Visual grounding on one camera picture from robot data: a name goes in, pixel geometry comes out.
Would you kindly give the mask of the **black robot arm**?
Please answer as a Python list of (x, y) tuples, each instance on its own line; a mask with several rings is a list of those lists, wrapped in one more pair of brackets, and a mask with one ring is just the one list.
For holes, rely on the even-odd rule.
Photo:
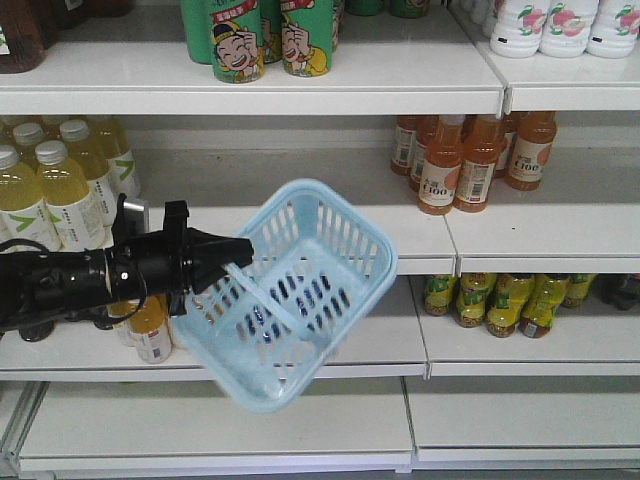
[(165, 296), (170, 315), (183, 315), (188, 293), (225, 276), (225, 265), (251, 265), (248, 238), (212, 235), (187, 225), (185, 201), (165, 205), (159, 231), (136, 233), (131, 201), (117, 200), (109, 248), (50, 252), (31, 245), (1, 255), (1, 329), (23, 331), (126, 300)]

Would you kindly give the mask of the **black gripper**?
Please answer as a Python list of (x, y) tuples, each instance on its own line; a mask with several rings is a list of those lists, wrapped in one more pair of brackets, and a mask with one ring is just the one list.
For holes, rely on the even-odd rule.
[(134, 235), (125, 201), (117, 201), (113, 245), (105, 250), (106, 305), (166, 295), (169, 314), (184, 315), (190, 288), (200, 294), (226, 275), (225, 265), (252, 264), (254, 248), (248, 238), (187, 228), (188, 216), (184, 200), (167, 202), (163, 228)]

